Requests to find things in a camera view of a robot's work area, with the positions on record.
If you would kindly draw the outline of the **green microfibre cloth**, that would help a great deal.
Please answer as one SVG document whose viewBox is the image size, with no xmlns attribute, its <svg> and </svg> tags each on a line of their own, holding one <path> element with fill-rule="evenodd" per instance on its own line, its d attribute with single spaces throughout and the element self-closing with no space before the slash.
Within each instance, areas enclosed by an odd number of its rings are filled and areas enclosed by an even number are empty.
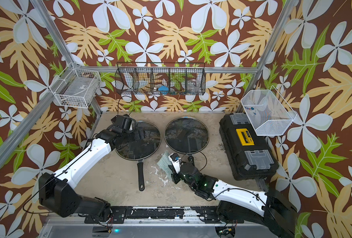
<svg viewBox="0 0 352 238">
<path fill-rule="evenodd" d="M 172 166 L 171 161 L 169 160 L 168 156 L 170 155 L 170 152 L 166 150 L 163 154 L 161 154 L 160 160 L 157 162 L 157 165 L 159 166 L 160 169 L 162 169 L 167 177 L 171 177 L 172 170 L 169 168 L 169 165 Z"/>
</svg>

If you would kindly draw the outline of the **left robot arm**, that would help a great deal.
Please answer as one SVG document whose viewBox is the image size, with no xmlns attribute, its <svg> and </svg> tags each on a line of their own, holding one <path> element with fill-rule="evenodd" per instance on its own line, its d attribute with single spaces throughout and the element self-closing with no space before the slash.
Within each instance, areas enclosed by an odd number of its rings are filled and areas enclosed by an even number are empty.
<svg viewBox="0 0 352 238">
<path fill-rule="evenodd" d="M 78 195 L 75 188 L 97 162 L 123 144 L 136 128 L 135 119 L 129 115 L 116 115 L 112 124 L 100 131 L 90 144 L 69 164 L 39 178 L 39 203 L 65 218 L 72 214 L 90 217 L 95 223 L 107 222 L 111 205 L 100 198 Z"/>
</svg>

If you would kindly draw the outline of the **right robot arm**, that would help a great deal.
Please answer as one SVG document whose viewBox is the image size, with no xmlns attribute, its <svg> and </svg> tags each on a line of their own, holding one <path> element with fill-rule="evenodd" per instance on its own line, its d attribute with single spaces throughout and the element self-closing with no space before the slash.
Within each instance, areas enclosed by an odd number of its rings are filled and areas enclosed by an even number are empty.
<svg viewBox="0 0 352 238">
<path fill-rule="evenodd" d="M 168 156 L 172 180 L 183 181 L 195 195 L 217 200 L 217 215 L 225 223 L 249 221 L 267 227 L 279 238 L 293 238 L 297 208 L 279 191 L 254 191 L 228 184 L 202 174 L 192 162 L 184 162 L 177 153 Z"/>
</svg>

